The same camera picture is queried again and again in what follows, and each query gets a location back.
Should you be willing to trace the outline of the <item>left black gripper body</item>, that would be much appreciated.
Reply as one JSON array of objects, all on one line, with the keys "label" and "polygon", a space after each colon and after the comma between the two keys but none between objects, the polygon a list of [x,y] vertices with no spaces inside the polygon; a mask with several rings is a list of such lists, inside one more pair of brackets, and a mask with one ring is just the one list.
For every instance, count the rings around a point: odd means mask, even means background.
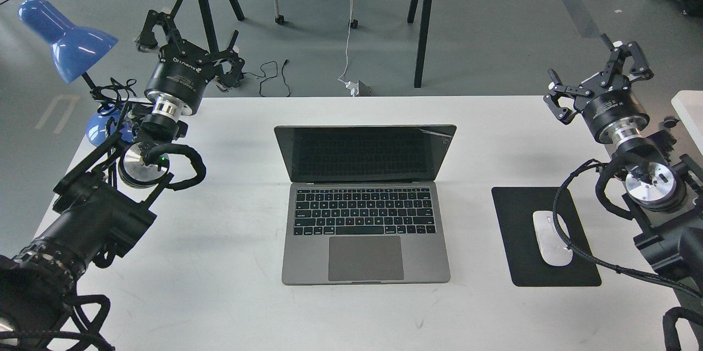
[{"label": "left black gripper body", "polygon": [[163,96],[181,101],[181,115],[195,115],[208,83],[216,78],[221,66],[214,55],[188,41],[178,46],[169,43],[160,48],[160,63],[147,84],[145,95],[151,102]]}]

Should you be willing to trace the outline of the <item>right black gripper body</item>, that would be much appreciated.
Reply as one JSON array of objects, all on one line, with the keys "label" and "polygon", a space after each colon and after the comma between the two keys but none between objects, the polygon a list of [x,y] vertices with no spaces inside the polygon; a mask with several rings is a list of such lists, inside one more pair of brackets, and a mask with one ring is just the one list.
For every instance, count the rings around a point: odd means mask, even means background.
[{"label": "right black gripper body", "polygon": [[630,78],[615,75],[611,82],[602,84],[603,76],[597,73],[579,85],[590,94],[575,98],[573,108],[582,114],[597,143],[622,145],[641,137],[650,117],[633,94]]}]

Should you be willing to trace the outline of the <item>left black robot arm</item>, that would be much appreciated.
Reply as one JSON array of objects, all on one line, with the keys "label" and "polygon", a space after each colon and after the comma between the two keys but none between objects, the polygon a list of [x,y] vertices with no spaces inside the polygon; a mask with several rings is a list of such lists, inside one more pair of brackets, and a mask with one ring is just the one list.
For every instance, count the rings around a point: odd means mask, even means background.
[{"label": "left black robot arm", "polygon": [[58,218],[20,253],[2,257],[2,349],[47,350],[52,341],[73,340],[72,350],[112,350],[100,334],[110,301],[81,296],[77,282],[90,264],[108,268],[125,256],[155,221],[150,206],[165,189],[201,183],[200,154],[178,144],[209,83],[238,86],[244,60],[234,31],[223,51],[208,51],[181,36],[174,20],[182,0],[168,12],[150,10],[136,39],[139,51],[157,50],[158,65],[146,101],[121,98],[128,84],[112,83],[106,96],[87,71],[116,44],[103,31],[77,26],[45,0],[27,0],[19,19],[50,45],[65,82],[78,77],[91,88],[105,118],[105,138],[54,188]]}]

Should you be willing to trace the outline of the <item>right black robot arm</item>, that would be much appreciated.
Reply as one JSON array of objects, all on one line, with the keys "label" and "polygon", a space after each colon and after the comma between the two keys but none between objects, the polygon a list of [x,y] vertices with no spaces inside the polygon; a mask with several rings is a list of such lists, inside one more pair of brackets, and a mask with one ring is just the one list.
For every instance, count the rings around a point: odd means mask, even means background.
[{"label": "right black robot arm", "polygon": [[581,115],[594,140],[613,145],[608,163],[591,159],[575,169],[557,189],[556,207],[573,179],[595,169],[599,179],[595,195],[600,205],[619,218],[634,220],[641,234],[634,245],[650,264],[652,272],[607,263],[578,247],[550,214],[557,245],[573,251],[588,263],[616,273],[686,293],[701,301],[701,166],[688,155],[678,163],[670,157],[676,139],[670,129],[677,119],[668,116],[656,133],[643,136],[650,122],[631,86],[653,78],[646,56],[635,41],[611,41],[601,35],[610,56],[603,71],[568,86],[554,70],[543,98],[562,124]]}]

